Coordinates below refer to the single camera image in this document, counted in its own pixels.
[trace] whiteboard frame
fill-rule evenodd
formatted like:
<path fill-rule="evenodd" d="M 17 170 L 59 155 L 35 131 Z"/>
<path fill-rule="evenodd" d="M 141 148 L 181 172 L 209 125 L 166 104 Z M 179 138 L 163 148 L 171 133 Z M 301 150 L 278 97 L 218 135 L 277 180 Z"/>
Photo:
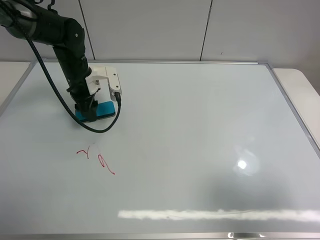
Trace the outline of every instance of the whiteboard frame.
<path fill-rule="evenodd" d="M 45 63 L 58 63 L 54 59 L 43 59 Z M 16 86 L 0 106 L 0 117 L 14 98 L 37 60 L 30 63 Z M 291 102 L 284 86 L 279 81 L 274 68 L 268 62 L 243 61 L 103 61 L 91 60 L 88 63 L 141 63 L 141 64 L 230 64 L 230 65 L 263 65 L 269 70 L 276 85 L 285 98 L 292 113 L 297 119 L 310 144 L 320 158 L 320 146 L 309 132 L 294 104 Z M 193 240 L 193 239 L 320 239 L 320 232 L 199 232 L 199 233 L 70 233 L 70 234 L 0 234 L 0 240 Z"/>

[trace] white whiteboard surface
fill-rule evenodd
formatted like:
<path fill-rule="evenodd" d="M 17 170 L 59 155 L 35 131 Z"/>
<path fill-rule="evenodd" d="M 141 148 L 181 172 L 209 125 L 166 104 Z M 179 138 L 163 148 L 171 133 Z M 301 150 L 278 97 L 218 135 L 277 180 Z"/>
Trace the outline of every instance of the white whiteboard surface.
<path fill-rule="evenodd" d="M 77 126 L 39 64 L 1 116 L 0 234 L 319 232 L 320 161 L 264 65 L 92 65 L 120 78 L 109 132 Z"/>

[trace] cable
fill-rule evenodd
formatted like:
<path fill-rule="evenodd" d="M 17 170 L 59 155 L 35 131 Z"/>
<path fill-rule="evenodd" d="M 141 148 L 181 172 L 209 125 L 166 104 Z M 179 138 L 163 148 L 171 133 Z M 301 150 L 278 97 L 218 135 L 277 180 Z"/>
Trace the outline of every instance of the cable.
<path fill-rule="evenodd" d="M 51 8 L 51 7 L 52 7 L 53 5 L 55 5 L 55 4 L 56 4 L 56 0 L 51 0 L 51 3 L 48 5 L 48 10 L 49 10 L 49 11 L 54 11 L 54 12 L 58 13 L 56 10 L 54 10 L 54 9 Z"/>
<path fill-rule="evenodd" d="M 67 111 L 67 113 L 72 117 L 73 120 L 75 120 L 81 127 L 97 133 L 97 134 L 102 134 L 105 133 L 107 131 L 109 131 L 113 125 L 116 123 L 116 121 L 118 120 L 119 114 L 120 114 L 120 110 L 121 110 L 121 95 L 119 92 L 116 92 L 114 94 L 115 99 L 117 101 L 117 105 L 118 105 L 118 111 L 115 115 L 115 118 L 113 119 L 112 123 L 110 124 L 110 126 L 108 126 L 106 129 L 103 130 L 97 130 L 94 128 L 91 128 L 87 125 L 85 125 L 83 122 L 81 122 L 75 115 L 74 113 L 70 110 L 70 108 L 68 107 L 68 105 L 66 104 L 66 102 L 64 101 L 64 99 L 62 98 L 62 96 L 60 95 L 58 89 L 55 86 L 55 83 L 53 82 L 44 61 L 42 60 L 36 46 L 34 45 L 34 43 L 32 42 L 32 40 L 30 39 L 29 35 L 26 33 L 24 27 L 21 25 L 21 23 L 17 20 L 17 18 L 13 15 L 13 13 L 11 12 L 11 9 L 3 2 L 3 0 L 0 0 L 0 8 L 2 8 L 2 10 L 12 19 L 12 21 L 15 23 L 15 25 L 17 26 L 17 28 L 21 31 L 21 33 L 23 34 L 23 36 L 25 37 L 25 39 L 27 40 L 27 42 L 29 43 L 32 51 L 34 52 L 34 55 L 36 57 L 36 59 L 38 60 L 44 75 L 46 76 L 50 86 L 52 87 L 52 90 L 54 91 L 55 95 L 57 96 L 57 98 L 59 99 L 60 103 L 62 104 L 62 106 L 64 107 L 64 109 Z"/>

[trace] blue eraser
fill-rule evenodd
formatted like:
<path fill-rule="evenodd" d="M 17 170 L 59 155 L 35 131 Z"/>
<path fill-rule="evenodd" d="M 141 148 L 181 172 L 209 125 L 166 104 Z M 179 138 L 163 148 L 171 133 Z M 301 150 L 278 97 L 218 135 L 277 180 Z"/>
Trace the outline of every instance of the blue eraser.
<path fill-rule="evenodd" d="M 96 107 L 96 119 L 106 119 L 116 115 L 116 109 L 113 101 L 106 101 L 99 103 Z M 88 122 L 88 120 L 82 116 L 81 112 L 75 110 L 75 116 L 83 123 Z"/>

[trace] black robotic arm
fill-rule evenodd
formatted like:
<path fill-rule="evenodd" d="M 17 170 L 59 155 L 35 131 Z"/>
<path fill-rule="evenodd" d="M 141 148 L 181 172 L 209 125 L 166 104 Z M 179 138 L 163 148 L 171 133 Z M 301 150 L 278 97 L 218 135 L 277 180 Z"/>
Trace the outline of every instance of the black robotic arm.
<path fill-rule="evenodd" d="M 33 0 L 0 0 L 0 25 L 6 27 L 7 31 L 16 38 L 29 38 L 34 42 L 53 46 L 54 53 L 69 85 L 67 91 L 76 103 L 75 108 L 90 122 L 97 119 L 98 102 L 95 100 L 94 94 L 90 95 L 86 83 L 86 77 L 92 71 L 88 67 L 85 56 L 85 30 L 76 20 L 60 16 L 57 11 L 51 8 L 40 7 Z M 120 94 L 116 93 L 115 97 L 118 106 L 121 106 Z M 64 101 L 60 98 L 59 100 L 66 108 Z M 70 115 L 84 128 L 90 131 L 94 130 L 93 132 L 96 133 L 103 133 L 113 126 L 118 119 L 119 112 L 118 108 L 114 121 L 105 130 L 95 130 L 83 123 L 80 124 L 73 113 Z"/>

